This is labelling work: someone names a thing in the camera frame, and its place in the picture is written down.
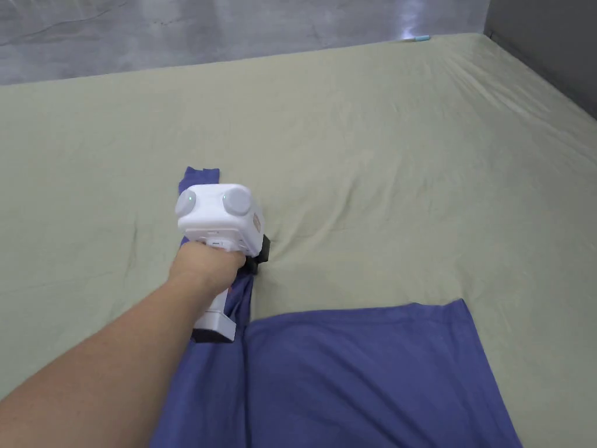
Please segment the person's left hand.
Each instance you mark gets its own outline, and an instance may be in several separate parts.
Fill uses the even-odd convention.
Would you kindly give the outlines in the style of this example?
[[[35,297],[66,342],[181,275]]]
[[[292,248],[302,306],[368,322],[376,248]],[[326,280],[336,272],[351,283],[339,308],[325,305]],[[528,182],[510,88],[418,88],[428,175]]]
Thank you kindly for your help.
[[[207,304],[228,290],[245,261],[245,255],[239,251],[189,241],[178,249],[167,282]]]

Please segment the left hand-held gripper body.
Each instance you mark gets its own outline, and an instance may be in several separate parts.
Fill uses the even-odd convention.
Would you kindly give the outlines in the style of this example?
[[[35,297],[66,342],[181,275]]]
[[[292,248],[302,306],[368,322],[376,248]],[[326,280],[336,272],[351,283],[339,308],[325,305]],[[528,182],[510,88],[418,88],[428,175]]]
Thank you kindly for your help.
[[[239,251],[245,257],[259,256],[268,262],[270,240],[265,234],[265,217],[251,191],[240,184],[192,185],[176,203],[178,229],[189,241]],[[232,343],[237,325],[224,310],[229,292],[216,296],[197,319],[192,332],[196,343]]]

